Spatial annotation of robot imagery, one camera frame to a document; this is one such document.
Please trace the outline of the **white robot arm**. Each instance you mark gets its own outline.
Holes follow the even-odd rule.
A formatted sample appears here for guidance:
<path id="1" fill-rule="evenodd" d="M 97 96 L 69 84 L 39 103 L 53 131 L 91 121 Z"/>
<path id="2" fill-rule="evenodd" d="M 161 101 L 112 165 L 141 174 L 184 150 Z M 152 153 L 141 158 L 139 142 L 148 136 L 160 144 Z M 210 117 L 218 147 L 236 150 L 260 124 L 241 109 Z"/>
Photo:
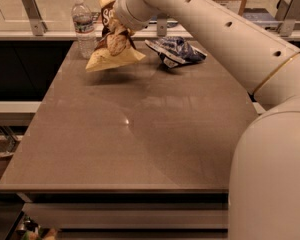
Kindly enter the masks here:
<path id="1" fill-rule="evenodd" d="M 229 180 L 229 240 L 300 240 L 300 49 L 212 0 L 117 0 L 138 31 L 176 19 L 264 107 L 241 136 Z"/>

